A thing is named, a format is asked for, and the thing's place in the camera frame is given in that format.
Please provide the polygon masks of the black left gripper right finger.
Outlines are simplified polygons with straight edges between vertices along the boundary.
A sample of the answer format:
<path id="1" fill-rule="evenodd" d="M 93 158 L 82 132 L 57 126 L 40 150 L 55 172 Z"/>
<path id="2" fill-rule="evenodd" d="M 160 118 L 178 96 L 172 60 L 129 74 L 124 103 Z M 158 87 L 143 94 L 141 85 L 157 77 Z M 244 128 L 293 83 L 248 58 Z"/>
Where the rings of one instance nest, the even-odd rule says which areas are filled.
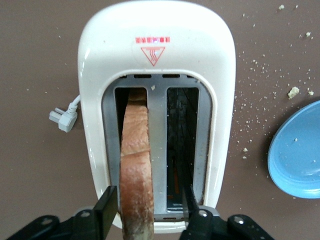
<path id="1" fill-rule="evenodd" d="M 202 209 L 198 206 L 191 186 L 183 187 L 182 205 L 186 229 L 181 233 L 181 239 L 210 240 L 214 215 L 208 209 Z"/>

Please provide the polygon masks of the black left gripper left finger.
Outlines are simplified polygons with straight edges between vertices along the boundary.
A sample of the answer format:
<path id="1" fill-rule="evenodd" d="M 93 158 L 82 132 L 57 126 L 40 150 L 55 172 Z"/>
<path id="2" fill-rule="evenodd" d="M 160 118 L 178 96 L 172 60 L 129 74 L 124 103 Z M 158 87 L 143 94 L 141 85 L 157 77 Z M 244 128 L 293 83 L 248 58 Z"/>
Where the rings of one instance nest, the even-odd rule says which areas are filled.
<path id="1" fill-rule="evenodd" d="M 117 212 L 117 187 L 108 186 L 92 209 L 83 209 L 75 215 L 73 238 L 75 240 L 106 239 Z"/>

